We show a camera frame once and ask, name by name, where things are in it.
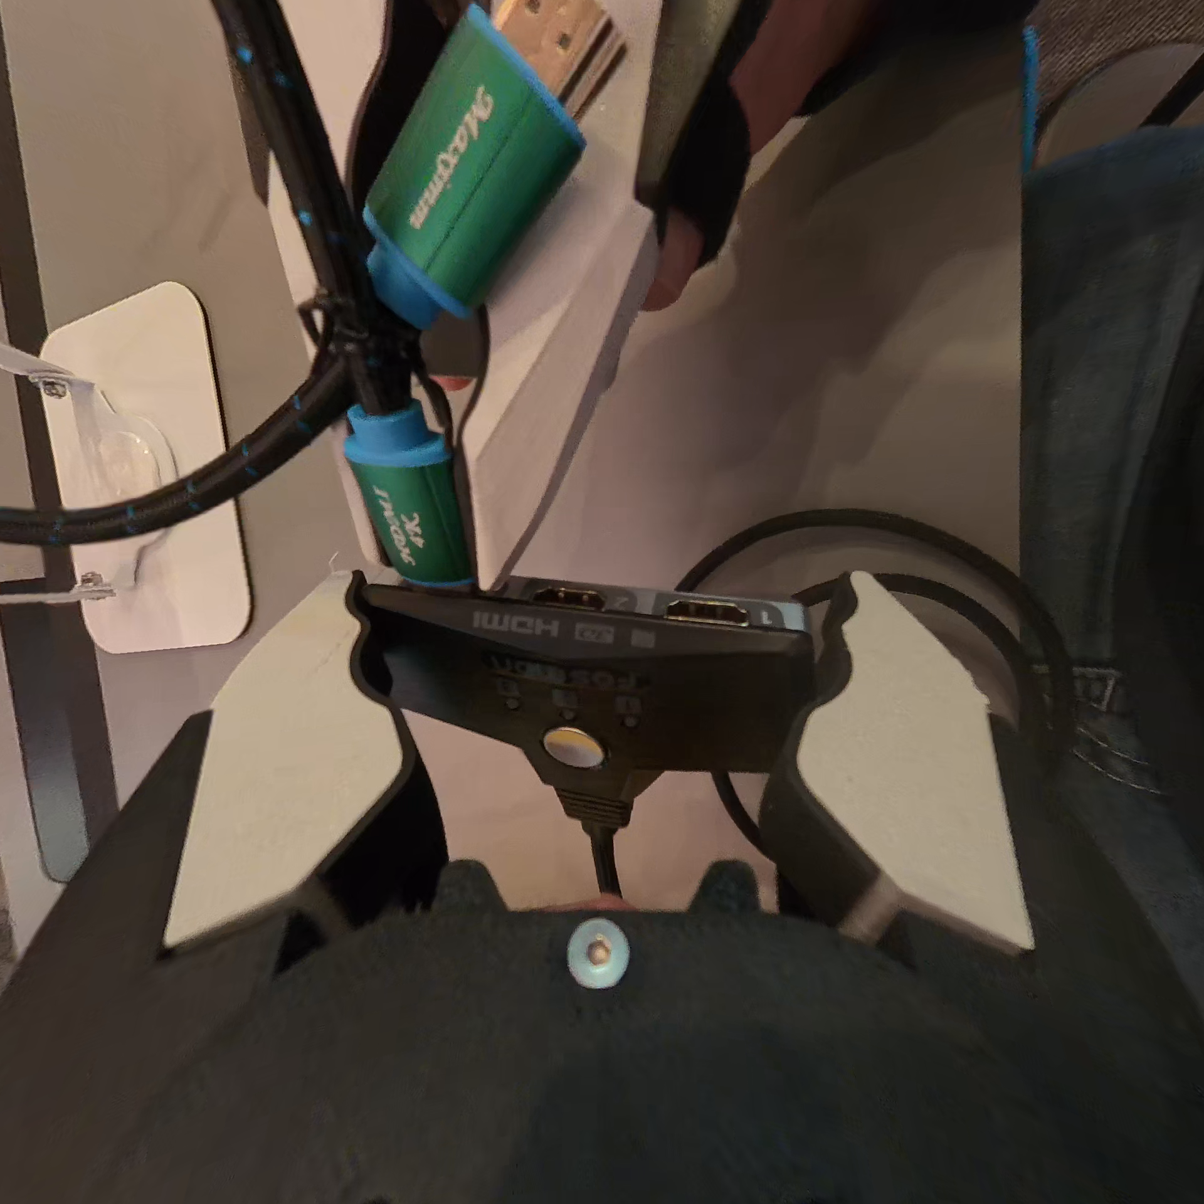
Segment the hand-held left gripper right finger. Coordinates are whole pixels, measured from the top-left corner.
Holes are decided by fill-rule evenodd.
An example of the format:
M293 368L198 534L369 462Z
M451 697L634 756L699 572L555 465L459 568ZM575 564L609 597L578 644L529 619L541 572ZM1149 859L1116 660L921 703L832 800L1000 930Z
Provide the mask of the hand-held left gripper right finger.
M1000 953L1035 950L985 694L864 570L826 606L815 697L767 772L760 835L850 941L919 914Z

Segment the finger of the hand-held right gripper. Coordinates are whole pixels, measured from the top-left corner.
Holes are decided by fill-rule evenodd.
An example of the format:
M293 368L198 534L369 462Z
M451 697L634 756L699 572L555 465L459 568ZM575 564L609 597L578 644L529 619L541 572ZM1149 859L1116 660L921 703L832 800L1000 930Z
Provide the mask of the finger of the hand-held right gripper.
M322 132L351 203L364 203L375 173L380 170L403 119L412 108L447 32L468 4L459 0L285 0L279 4L293 37L293 52L307 74ZM293 221L275 153L266 170L266 209L279 240L291 300L302 306L321 286L307 259L307 244ZM454 320L439 318L424 335L424 356L454 404L454 413L470 399L470 388L486 368L486 318ZM347 420L332 425L332 462L349 500L354 542L369 572L394 572L380 539L370 529L357 495L351 466L344 457Z
M651 215L634 199L660 4L606 4L625 62L583 115L586 150L486 304L491 359L464 462L559 457L588 404Z

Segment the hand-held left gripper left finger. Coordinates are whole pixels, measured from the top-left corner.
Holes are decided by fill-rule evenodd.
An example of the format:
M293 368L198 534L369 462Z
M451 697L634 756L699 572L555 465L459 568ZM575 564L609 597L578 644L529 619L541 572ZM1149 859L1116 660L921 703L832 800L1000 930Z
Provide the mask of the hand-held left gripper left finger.
M336 570L229 672L185 826L162 948L271 910L354 927L427 910L441 809L369 623L369 576Z

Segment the black switch lead cable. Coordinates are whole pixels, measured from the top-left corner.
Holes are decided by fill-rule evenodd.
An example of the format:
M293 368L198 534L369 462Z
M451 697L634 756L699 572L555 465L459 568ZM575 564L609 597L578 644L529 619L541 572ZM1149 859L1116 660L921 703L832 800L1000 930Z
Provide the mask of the black switch lead cable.
M730 776L767 772L804 703L819 697L806 606L836 619L838 581L791 603L705 596L742 550L797 531L897 534L985 578L1036 639L1036 661L1010 628L954 587L887 572L887 593L919 596L970 621L1006 660L1019 719L1056 769L1072 745L1076 685L1067 644L1036 596L970 542L881 510L800 510L763 518L701 557L669 593L520 578L515 593L419 593L351 581L364 623L351 668L383 703L515 745L593 844L596 884L617 896L614 835L667 772L705 772L756 853L760 823Z

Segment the person's right hand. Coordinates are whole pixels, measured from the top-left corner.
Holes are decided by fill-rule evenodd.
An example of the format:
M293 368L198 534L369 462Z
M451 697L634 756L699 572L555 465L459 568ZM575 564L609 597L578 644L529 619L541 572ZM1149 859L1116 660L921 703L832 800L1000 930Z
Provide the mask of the person's right hand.
M730 92L742 113L748 158L763 153L797 115L806 92L858 42L875 4L860 0L776 0L756 42L730 74ZM667 309L678 300L701 264L705 235L678 211L667 211L660 259L642 309Z

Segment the white monitor stand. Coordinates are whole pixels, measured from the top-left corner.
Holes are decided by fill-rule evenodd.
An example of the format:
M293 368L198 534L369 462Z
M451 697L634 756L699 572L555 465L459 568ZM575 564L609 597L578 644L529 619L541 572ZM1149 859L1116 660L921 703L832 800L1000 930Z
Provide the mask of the white monitor stand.
M206 309L181 283L56 326L37 356L2 342L0 363L37 388L63 510L129 501L226 449ZM71 560L66 597L106 653L220 645L254 613L234 501Z

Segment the person's blue jeans leg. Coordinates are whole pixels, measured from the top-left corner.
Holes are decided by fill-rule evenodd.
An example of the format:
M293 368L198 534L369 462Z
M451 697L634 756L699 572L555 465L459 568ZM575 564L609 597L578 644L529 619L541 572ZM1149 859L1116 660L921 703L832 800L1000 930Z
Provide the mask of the person's blue jeans leg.
M1202 129L1021 203L1019 560L1069 660L1060 793L1202 989Z

